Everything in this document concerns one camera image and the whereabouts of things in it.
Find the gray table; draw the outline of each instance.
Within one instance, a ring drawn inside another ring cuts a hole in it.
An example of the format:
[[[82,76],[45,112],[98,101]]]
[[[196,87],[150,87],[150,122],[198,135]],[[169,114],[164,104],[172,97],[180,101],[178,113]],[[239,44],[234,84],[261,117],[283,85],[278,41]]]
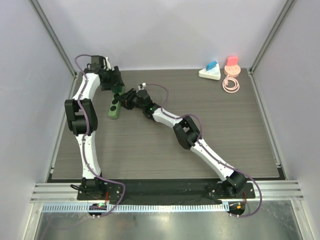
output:
[[[237,78],[240,90],[229,94],[221,80],[198,77],[198,70],[122,71],[126,90],[156,83],[170,92],[169,112],[195,114],[203,124],[203,138],[228,163],[253,177],[278,177],[268,136],[251,80],[245,69]],[[161,104],[165,91],[147,88]],[[98,89],[93,105],[98,117],[96,152],[102,174],[110,179],[216,178],[216,173],[177,142],[172,129],[148,120],[139,109],[121,109],[118,119],[108,117],[112,93]],[[68,126],[64,128],[52,174],[53,179],[80,179],[80,150]]]

